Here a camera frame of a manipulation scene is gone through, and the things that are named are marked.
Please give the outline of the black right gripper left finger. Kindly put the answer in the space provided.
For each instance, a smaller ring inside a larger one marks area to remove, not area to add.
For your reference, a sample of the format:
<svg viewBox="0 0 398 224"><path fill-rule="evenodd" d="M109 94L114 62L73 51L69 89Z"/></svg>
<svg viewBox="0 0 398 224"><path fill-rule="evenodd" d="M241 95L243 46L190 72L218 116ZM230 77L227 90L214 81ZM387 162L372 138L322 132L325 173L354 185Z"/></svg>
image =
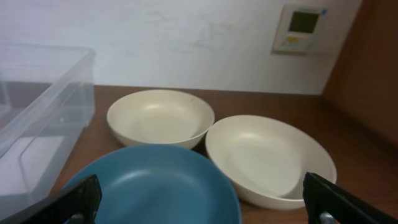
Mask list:
<svg viewBox="0 0 398 224"><path fill-rule="evenodd" d="M89 175L57 194L1 220L1 224L92 224L102 199L97 175Z"/></svg>

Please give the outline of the beige bowl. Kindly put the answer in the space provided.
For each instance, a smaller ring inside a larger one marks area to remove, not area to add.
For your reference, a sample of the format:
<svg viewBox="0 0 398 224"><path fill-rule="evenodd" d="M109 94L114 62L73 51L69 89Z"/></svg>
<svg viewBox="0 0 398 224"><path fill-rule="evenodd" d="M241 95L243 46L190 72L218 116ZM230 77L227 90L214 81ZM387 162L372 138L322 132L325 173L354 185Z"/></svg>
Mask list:
<svg viewBox="0 0 398 224"><path fill-rule="evenodd" d="M115 101L106 121L124 146L169 144L193 149L215 122L215 112L189 93L146 90Z"/></svg>
<svg viewBox="0 0 398 224"><path fill-rule="evenodd" d="M325 148L307 133L276 119L254 115L221 119L208 130L205 147L238 197L258 207L302 208L307 172L337 181L335 163Z"/></svg>

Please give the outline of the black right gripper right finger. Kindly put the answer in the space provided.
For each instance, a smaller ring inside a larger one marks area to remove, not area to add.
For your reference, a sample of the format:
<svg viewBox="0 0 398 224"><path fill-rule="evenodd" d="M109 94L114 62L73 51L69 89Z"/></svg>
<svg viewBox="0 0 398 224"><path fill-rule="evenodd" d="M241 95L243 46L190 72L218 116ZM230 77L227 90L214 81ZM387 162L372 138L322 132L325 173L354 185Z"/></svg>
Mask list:
<svg viewBox="0 0 398 224"><path fill-rule="evenodd" d="M309 224L397 224L397 219L370 206L316 173L305 174L303 200Z"/></svg>

